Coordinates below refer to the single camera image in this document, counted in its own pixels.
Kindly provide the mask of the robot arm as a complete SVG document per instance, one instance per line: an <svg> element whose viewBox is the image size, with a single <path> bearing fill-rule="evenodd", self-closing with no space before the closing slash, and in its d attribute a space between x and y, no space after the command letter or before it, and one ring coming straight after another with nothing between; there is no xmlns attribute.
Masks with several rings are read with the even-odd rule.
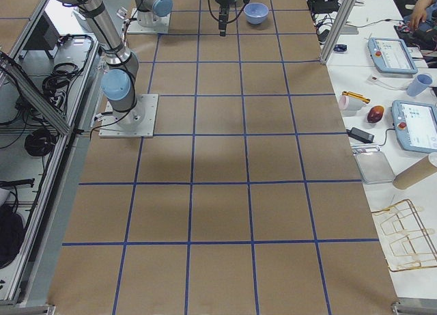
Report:
<svg viewBox="0 0 437 315"><path fill-rule="evenodd" d="M135 0L137 21L142 27L154 27L169 15L173 0Z"/></svg>
<svg viewBox="0 0 437 315"><path fill-rule="evenodd" d="M145 107L139 105L135 80L139 69L137 56L126 39L115 28L103 0L57 0L66 7L77 7L97 37L109 71L103 75L101 88L112 106L115 123L124 130L138 127L145 117ZM135 0L138 13L165 17L173 8L173 0Z"/></svg>

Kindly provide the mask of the person hand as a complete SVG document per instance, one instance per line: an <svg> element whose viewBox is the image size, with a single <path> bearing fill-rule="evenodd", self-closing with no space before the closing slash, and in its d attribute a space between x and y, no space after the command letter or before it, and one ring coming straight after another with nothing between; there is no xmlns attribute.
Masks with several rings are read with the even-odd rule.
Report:
<svg viewBox="0 0 437 315"><path fill-rule="evenodd" d="M421 23L424 23L427 18L427 7L420 8L419 5L415 5L412 14L410 15L409 27L411 30L415 30Z"/></svg>

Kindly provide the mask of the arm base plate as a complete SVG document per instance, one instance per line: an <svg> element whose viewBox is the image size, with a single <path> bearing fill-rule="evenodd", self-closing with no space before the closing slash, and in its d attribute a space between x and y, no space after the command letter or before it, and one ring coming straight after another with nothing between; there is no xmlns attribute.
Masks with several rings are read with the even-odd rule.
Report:
<svg viewBox="0 0 437 315"><path fill-rule="evenodd" d="M158 94L138 94L137 104L127 116L113 111L107 101L105 111L111 114L103 117L98 134L101 138L153 137L157 108Z"/></svg>
<svg viewBox="0 0 437 315"><path fill-rule="evenodd" d="M167 34L169 31L170 14L159 17L153 12L138 12L133 8L130 17L127 34Z"/></svg>

